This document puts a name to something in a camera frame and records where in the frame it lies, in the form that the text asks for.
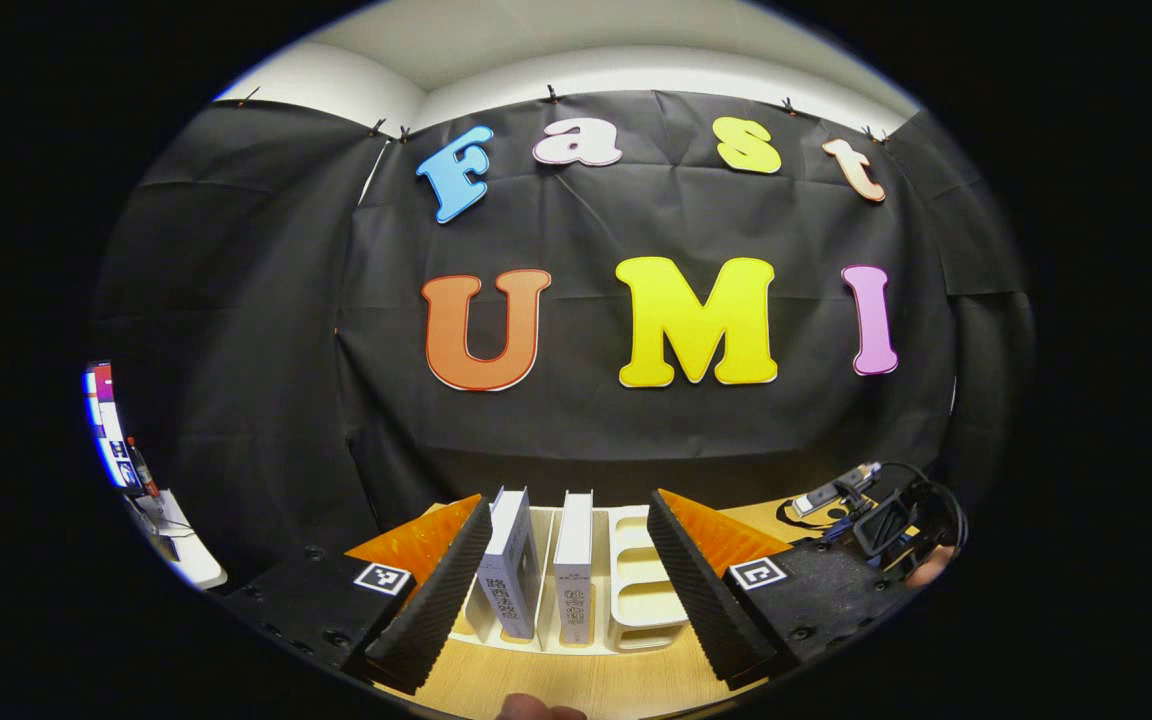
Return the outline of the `plain white cover book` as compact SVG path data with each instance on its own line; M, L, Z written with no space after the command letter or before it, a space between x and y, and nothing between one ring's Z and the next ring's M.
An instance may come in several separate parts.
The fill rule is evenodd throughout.
M568 491L561 511L553 577L556 582L559 642L593 643L593 492Z

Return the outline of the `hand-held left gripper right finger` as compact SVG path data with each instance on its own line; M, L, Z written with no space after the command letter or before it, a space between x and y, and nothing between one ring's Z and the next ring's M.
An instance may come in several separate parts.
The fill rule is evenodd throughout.
M832 655L914 598L846 541L776 541L667 488L649 536L704 655L732 691Z

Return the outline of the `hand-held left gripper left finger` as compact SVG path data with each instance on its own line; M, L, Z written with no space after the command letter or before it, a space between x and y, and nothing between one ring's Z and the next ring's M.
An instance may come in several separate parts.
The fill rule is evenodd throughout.
M303 551L221 606L317 664L414 694L442 653L490 539L492 507L467 497L343 553Z

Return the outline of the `computer screen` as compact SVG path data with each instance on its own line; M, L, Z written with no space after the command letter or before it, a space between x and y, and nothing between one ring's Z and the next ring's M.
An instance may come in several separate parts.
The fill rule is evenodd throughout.
M84 367L84 392L92 434L111 486L126 497L141 497L141 475L134 469L131 452L120 424L109 361L88 363Z

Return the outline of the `black backdrop cloth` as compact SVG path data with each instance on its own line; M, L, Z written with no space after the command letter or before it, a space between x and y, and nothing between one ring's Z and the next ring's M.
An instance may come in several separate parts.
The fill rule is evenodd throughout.
M92 353L247 583L502 486L726 507L895 460L973 511L1036 359L1028 290L929 111L876 142L612 91L388 138L215 103L128 197Z

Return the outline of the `red and black object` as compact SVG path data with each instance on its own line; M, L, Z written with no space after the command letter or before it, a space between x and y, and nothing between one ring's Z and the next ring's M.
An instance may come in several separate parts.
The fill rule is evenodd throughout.
M132 461L132 468L136 470L137 477L141 478L143 492L145 492L147 497L159 500L160 488L157 488L156 479L152 477L151 471L147 470L145 456L141 454L141 448L138 448L136 441L134 441L134 437L129 435L126 439L126 445L129 457L131 457Z

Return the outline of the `white side table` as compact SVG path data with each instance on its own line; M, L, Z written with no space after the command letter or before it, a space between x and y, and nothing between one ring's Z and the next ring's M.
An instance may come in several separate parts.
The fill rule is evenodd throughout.
M227 571L200 541L169 488L160 488L157 497L132 498L134 518L141 521L151 547L187 584L207 591L228 582Z

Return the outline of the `white bookshelf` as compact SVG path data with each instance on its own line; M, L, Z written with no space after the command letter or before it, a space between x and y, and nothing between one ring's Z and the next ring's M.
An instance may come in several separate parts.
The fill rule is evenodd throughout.
M689 624L675 588L646 529L649 507L594 507L591 518L591 642L561 641L561 602L552 564L561 533L561 509L531 509L532 529L547 579L535 638L509 637L479 584L472 583L449 638L473 646L545 655L626 655L660 650Z

